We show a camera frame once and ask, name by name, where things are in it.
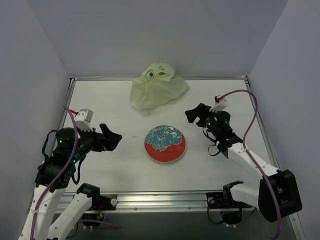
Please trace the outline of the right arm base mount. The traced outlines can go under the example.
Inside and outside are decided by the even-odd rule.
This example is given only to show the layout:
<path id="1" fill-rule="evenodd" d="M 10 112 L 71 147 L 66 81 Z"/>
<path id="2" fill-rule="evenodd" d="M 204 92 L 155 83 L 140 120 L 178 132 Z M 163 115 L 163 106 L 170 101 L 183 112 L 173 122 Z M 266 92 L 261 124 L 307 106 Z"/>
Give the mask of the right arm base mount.
<path id="1" fill-rule="evenodd" d="M 244 220 L 243 205 L 241 203 L 228 203 L 223 193 L 221 192 L 207 192 L 207 218 L 213 225 L 225 225 L 227 228 L 235 229 Z M 220 220 L 214 221 L 210 216 L 211 209 L 237 209 L 235 211 L 223 211 L 220 213 Z"/>

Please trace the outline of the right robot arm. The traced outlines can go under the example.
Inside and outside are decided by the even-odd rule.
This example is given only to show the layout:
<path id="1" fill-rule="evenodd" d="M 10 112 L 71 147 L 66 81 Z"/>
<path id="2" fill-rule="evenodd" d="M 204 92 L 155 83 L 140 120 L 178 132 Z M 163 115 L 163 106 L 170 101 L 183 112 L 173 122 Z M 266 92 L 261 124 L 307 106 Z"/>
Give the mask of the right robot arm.
<path id="1" fill-rule="evenodd" d="M 227 205 L 244 203 L 255 207 L 271 223 L 302 210 L 294 174 L 268 164 L 245 148 L 243 140 L 230 127 L 228 112 L 200 103 L 196 108 L 185 111 L 185 115 L 189 123 L 196 123 L 212 133 L 218 143 L 218 152 L 237 163 L 255 181 L 253 186 L 241 180 L 224 185 L 223 198 Z"/>

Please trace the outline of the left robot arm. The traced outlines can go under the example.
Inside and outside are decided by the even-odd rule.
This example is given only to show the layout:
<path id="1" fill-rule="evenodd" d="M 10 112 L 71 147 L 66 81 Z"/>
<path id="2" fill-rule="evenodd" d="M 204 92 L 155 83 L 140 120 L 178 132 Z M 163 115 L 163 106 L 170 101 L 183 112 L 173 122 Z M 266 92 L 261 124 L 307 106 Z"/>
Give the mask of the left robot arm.
<path id="1" fill-rule="evenodd" d="M 101 132 L 76 126 L 54 131 L 57 146 L 37 168 L 32 203 L 19 239 L 64 240 L 78 219 L 100 204 L 99 187 L 84 183 L 66 210 L 54 220 L 59 202 L 77 172 L 75 164 L 82 163 L 89 152 L 115 150 L 123 138 L 104 123 L 99 127 Z"/>

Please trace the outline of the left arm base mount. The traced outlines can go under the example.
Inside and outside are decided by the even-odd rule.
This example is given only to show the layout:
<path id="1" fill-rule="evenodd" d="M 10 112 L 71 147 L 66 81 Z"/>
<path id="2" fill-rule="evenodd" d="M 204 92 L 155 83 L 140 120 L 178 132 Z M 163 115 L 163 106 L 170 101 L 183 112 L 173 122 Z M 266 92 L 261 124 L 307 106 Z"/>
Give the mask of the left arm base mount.
<path id="1" fill-rule="evenodd" d="M 84 213 L 82 220 L 102 221 L 106 211 L 115 211 L 118 204 L 117 194 L 101 194 L 98 200 L 94 200 L 89 208 L 90 213 Z"/>

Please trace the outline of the light green plastic bag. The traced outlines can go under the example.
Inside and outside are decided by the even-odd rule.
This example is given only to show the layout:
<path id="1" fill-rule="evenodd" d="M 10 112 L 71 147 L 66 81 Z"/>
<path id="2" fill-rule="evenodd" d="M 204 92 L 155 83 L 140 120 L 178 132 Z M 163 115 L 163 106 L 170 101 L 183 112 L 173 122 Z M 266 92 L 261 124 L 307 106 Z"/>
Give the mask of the light green plastic bag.
<path id="1" fill-rule="evenodd" d="M 170 64 L 153 63 L 132 80 L 129 102 L 137 110 L 154 109 L 178 99 L 189 89 Z"/>

